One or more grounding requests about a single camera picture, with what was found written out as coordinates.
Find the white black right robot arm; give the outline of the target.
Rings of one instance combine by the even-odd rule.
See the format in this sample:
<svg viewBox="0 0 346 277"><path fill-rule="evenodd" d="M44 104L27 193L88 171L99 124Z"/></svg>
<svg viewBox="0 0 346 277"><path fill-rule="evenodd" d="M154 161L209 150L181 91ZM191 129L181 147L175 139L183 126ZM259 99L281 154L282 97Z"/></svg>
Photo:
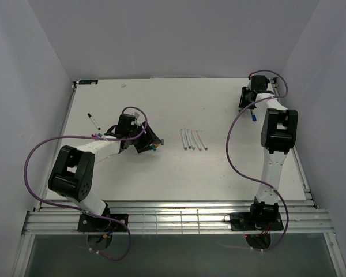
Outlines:
<svg viewBox="0 0 346 277"><path fill-rule="evenodd" d="M264 150L261 183L246 216L255 229L263 229L280 221L279 188L283 164L296 143L298 112L284 107L268 90L269 79L264 75L250 75L249 84L242 88L239 111L247 105L250 110L264 112L260 143Z"/></svg>

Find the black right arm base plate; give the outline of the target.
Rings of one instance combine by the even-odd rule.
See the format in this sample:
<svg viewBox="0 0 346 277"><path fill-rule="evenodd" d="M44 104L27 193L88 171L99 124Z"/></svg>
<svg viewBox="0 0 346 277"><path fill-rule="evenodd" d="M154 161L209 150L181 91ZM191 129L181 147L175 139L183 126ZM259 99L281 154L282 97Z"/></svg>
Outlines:
<svg viewBox="0 0 346 277"><path fill-rule="evenodd" d="M224 216L223 222L229 223L232 231L283 231L280 215L274 222L255 221L249 212L233 212Z"/></svg>

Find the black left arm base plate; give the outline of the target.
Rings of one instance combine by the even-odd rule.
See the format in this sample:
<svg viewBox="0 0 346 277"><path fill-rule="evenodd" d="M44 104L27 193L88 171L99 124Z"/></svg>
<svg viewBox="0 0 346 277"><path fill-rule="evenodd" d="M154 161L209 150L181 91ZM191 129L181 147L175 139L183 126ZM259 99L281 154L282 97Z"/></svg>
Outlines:
<svg viewBox="0 0 346 277"><path fill-rule="evenodd" d="M129 214L110 214L110 218L123 222L126 226L129 222ZM81 214L78 221L77 231L82 233L96 233L96 232L125 232L126 229L115 221L95 218L86 214Z"/></svg>

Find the mint capped white marker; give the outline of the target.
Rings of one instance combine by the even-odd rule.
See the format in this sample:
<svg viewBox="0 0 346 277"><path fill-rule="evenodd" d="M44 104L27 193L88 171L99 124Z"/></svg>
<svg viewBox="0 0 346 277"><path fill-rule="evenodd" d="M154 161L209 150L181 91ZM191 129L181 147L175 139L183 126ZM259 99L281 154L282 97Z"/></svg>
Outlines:
<svg viewBox="0 0 346 277"><path fill-rule="evenodd" d="M188 130L188 135L189 135L189 139L190 139L190 143L191 143L191 148L192 148L192 150L195 150L195 142L194 142L194 139L193 139L193 137L192 137L192 133L191 133L191 131L189 131Z"/></svg>

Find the black capped white marker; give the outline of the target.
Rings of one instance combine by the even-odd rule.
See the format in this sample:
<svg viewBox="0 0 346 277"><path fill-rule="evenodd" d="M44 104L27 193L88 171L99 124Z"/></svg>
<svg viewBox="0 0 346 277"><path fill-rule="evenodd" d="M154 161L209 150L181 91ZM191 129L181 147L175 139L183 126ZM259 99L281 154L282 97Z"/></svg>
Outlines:
<svg viewBox="0 0 346 277"><path fill-rule="evenodd" d="M101 130L101 127L99 126L99 124L96 122L96 120L94 119L94 117L92 116L91 113L87 114L88 118L91 120L91 122L93 123L93 125L95 126L95 128L97 130Z"/></svg>

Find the orange capped white marker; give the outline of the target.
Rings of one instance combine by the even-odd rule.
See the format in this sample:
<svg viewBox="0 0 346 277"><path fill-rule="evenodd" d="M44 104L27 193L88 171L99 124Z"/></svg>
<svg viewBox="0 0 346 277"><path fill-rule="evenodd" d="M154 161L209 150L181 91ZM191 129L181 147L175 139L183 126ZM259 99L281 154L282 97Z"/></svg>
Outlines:
<svg viewBox="0 0 346 277"><path fill-rule="evenodd" d="M201 145L200 140L199 140L199 138L198 138L198 136L197 136L197 133L194 133L194 138L195 138L195 141L196 141L196 143L197 143L197 148L198 148L198 150L199 150L199 151L202 151L202 145Z"/></svg>

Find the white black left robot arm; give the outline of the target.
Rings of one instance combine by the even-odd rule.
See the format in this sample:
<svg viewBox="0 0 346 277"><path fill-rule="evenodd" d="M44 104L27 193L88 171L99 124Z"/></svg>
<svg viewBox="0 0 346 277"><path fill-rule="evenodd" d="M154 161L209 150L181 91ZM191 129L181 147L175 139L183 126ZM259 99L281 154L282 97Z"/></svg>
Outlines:
<svg viewBox="0 0 346 277"><path fill-rule="evenodd" d="M131 145L140 154L155 151L163 140L155 135L147 122L138 123L135 115L121 114L118 124L110 127L99 140L71 147L58 153L48 180L50 191L72 201L79 209L91 212L91 224L97 230L110 226L107 204L92 192L95 165L120 154Z"/></svg>

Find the grey white marker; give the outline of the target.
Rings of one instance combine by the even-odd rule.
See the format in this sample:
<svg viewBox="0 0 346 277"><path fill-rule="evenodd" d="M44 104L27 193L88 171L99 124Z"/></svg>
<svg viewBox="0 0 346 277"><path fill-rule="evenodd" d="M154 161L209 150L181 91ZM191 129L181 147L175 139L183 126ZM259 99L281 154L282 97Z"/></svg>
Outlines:
<svg viewBox="0 0 346 277"><path fill-rule="evenodd" d="M186 142L185 135L184 135L184 132L182 129L180 130L180 135L181 135L181 139L182 139L183 149L186 151L187 150L187 142Z"/></svg>

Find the light blue white marker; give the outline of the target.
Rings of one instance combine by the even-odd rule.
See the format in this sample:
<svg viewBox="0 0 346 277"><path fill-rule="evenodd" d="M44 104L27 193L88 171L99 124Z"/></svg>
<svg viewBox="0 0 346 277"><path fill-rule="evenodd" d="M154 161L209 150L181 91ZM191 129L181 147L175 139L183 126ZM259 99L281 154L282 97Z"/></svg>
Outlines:
<svg viewBox="0 0 346 277"><path fill-rule="evenodd" d="M190 142L189 135L188 135L188 132L187 132L186 128L184 128L184 133L185 133L185 139L186 139L186 142L187 142L188 149L191 149L191 142Z"/></svg>

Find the teal capped white marker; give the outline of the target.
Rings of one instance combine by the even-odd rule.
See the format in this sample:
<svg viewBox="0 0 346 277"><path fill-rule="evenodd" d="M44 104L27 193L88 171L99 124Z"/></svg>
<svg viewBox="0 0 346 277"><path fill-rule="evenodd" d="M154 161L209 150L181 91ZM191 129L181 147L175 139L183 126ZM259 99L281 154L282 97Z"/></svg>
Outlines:
<svg viewBox="0 0 346 277"><path fill-rule="evenodd" d="M199 141L200 141L200 143L201 143L203 149L207 151L207 150L208 150L208 147L206 146L206 144L205 144L205 142L204 142L202 136L200 135L199 131L196 130L196 134L197 134L197 136L198 136L198 139L199 139Z"/></svg>

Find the blue capped whiteboard marker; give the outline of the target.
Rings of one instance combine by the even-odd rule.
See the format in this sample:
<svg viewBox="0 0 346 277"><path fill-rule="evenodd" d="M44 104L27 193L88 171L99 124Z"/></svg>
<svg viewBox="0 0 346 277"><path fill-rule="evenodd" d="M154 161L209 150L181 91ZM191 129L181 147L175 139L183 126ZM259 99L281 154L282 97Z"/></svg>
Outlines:
<svg viewBox="0 0 346 277"><path fill-rule="evenodd" d="M257 117L256 117L256 115L254 114L254 111L253 111L253 110L250 110L250 113L251 113L251 118L252 118L252 120L253 120L254 122L256 122L256 121L257 121Z"/></svg>

